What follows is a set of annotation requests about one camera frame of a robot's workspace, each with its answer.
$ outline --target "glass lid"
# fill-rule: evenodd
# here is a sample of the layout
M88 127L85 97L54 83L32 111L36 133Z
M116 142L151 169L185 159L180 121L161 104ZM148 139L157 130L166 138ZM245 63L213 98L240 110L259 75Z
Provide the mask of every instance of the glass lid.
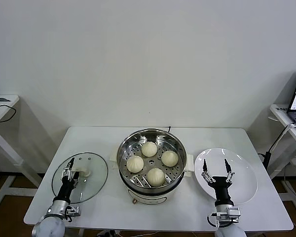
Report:
M52 190L55 196L62 185L62 172L72 158L74 158L72 172L79 172L78 184L70 196L71 203L76 204L89 200L101 190L108 176L108 166L104 159L95 153L80 153L69 157L58 167L53 176Z

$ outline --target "white desk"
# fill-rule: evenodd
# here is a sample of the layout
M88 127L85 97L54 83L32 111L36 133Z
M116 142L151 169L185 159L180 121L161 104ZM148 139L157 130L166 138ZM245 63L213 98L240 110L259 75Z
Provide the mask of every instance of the white desk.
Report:
M281 122L283 126L286 126L293 121L287 115L288 105L276 105L273 104L270 107L270 110L276 118ZM289 130L289 133L296 141L296 128ZM282 154L276 159L276 161L269 166L268 173L272 178L274 178L281 170L291 161L292 158L296 157L296 143L290 144ZM294 192L293 187L290 185L289 181L282 182L287 193L280 194L282 201L292 201L296 207L296 193Z
M13 107L18 101L19 96L17 95L0 95L10 101L0 102L0 105L8 105ZM0 120L4 115L10 110L9 107L0 107ZM16 151L5 141L5 139L0 135L0 146L6 152L6 158L16 167L18 170L23 173L34 185L37 187L41 182L39 175L28 166L24 160L16 153ZM15 195L15 196L33 196L36 190L33 189L17 189L10 188L15 176L9 176L4 183L3 187L0 189L0 203L5 195Z
M43 181L24 217L26 224L36 224L51 205L54 195L51 181L57 167L70 156L94 152L107 162L109 174L100 192L81 203L81 216L73 218L68 227L86 229L193 231L212 232L207 214L215 210L214 199L197 184L195 176L184 177L174 196L160 205L132 203L132 198L109 161L116 146L139 127L71 127L68 129ZM293 224L266 173L249 137L242 129L171 128L194 158L212 147L230 149L246 158L258 178L258 191L247 204L240 205L239 226L247 232L291 230Z

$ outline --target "wooden floor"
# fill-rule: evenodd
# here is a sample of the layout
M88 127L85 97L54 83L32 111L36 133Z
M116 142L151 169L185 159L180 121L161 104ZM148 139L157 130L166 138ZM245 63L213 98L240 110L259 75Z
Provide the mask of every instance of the wooden floor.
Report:
M0 187L4 183L6 176L0 178ZM280 181L274 181L275 188L278 192L284 192L284 188ZM292 180L291 185L296 191L296 181ZM12 187L19 188L35 188L25 177L18 176ZM15 197L5 196L0 204L0 237L30 237L32 226L28 226L23 223L23 217L32 201L32 197ZM296 224L296 209L291 202L284 202L284 205L292 219ZM95 237L99 231L97 230L85 230L84 237ZM120 234L123 237L131 237L141 234L147 234L149 232L132 232L122 231ZM276 233L264 233L266 237L296 237L296 227L289 232L276 232ZM158 232L153 237L213 237L213 233L174 233L174 232Z

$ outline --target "steamed bun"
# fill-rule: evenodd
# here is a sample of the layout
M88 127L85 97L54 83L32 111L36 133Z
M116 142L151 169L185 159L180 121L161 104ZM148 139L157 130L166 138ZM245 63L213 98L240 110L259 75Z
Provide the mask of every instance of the steamed bun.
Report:
M159 168L153 168L147 173L147 180L151 186L159 187L164 183L164 173Z
M175 166L178 163L178 154L174 151L166 151L162 154L161 161L168 167Z
M142 153L146 157L152 157L157 154L158 148L154 142L145 142L142 145Z
M144 167L144 161L139 156L132 156L128 159L126 166L129 172L138 173Z

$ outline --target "steamer basket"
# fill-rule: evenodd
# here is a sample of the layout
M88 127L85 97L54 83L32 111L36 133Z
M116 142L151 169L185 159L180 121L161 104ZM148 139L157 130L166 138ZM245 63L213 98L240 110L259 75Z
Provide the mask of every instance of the steamer basket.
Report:
M145 142L154 142L158 151L153 157L146 157L141 152ZM173 167L165 166L161 156L165 151L174 151L179 161ZM138 173L131 173L126 167L131 156L140 156L144 160L144 167ZM148 128L130 134L120 144L117 151L117 165L124 183L132 190L148 196L165 194L173 190L182 180L186 166L186 151L181 141L169 132ZM147 173L152 168L160 168L165 174L165 182L160 187L151 187L147 181Z

